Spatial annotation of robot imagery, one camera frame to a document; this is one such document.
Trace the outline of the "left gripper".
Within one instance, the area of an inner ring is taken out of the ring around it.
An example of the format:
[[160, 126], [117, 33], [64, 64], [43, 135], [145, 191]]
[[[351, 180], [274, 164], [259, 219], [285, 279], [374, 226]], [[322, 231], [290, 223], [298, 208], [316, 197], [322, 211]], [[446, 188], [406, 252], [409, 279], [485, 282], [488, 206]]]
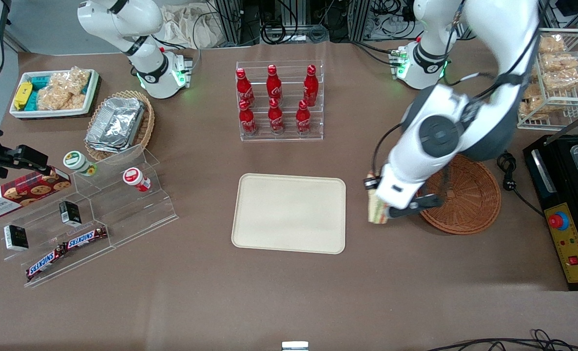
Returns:
[[422, 211], [438, 208], [443, 205], [443, 199], [437, 194], [426, 194], [413, 198], [427, 177], [403, 180], [402, 174], [391, 164], [385, 164], [381, 176], [367, 174], [364, 179], [366, 191], [375, 191], [376, 197], [389, 205], [388, 218], [400, 218], [419, 214]]

